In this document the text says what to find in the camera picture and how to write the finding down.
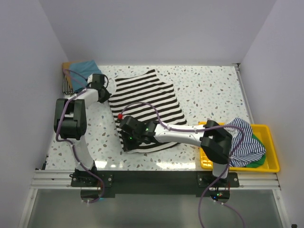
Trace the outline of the blue tank top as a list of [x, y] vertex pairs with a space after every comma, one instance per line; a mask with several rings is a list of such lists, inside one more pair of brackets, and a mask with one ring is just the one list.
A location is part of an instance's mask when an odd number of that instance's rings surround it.
[[69, 73], [72, 77], [72, 88], [75, 92], [82, 90], [87, 84], [87, 80], [92, 74], [101, 74], [94, 60], [72, 63], [69, 67]]

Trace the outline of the black white striped tank top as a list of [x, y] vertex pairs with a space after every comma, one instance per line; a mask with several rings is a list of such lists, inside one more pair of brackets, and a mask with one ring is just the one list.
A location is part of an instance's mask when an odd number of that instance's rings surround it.
[[[187, 120], [182, 111], [181, 105], [177, 100], [174, 86], [172, 83], [161, 81], [156, 70], [150, 70], [143, 75], [133, 77], [116, 77], [114, 79], [115, 92], [110, 96], [108, 103], [113, 114], [119, 140], [123, 149], [121, 129], [119, 128], [118, 115], [123, 109], [134, 102], [134, 104], [123, 112], [123, 115], [130, 115], [142, 122], [157, 121], [155, 111], [141, 104], [149, 103], [154, 106], [161, 120], [168, 124], [186, 125]], [[138, 149], [127, 153], [150, 153], [166, 150], [177, 146], [178, 143], [140, 145]]]

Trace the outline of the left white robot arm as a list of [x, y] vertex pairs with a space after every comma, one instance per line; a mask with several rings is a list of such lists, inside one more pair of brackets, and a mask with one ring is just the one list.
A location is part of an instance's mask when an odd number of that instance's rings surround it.
[[86, 143], [86, 109], [94, 103], [106, 102], [111, 94], [107, 87], [109, 79], [103, 74], [91, 74], [86, 85], [69, 98], [56, 101], [54, 131], [57, 142], [69, 145], [76, 164], [76, 171], [84, 171], [82, 182], [94, 186], [98, 182], [95, 161], [91, 157]]

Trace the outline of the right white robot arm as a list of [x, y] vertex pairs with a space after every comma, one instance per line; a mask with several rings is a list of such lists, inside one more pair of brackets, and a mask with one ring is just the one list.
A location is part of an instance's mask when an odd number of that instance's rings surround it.
[[183, 143], [200, 147], [213, 162], [212, 182], [221, 187], [228, 182], [232, 135], [215, 121], [204, 125], [174, 125], [159, 121], [141, 122], [134, 117], [119, 118], [123, 145], [130, 151], [140, 145]]

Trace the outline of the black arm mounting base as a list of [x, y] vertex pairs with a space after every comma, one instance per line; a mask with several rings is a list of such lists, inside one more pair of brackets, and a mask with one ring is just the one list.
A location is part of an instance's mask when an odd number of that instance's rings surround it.
[[213, 183], [211, 171], [86, 171], [70, 174], [71, 187], [81, 188], [84, 200], [114, 198], [119, 194], [195, 195], [199, 197], [207, 187], [230, 190], [240, 186], [235, 172]]

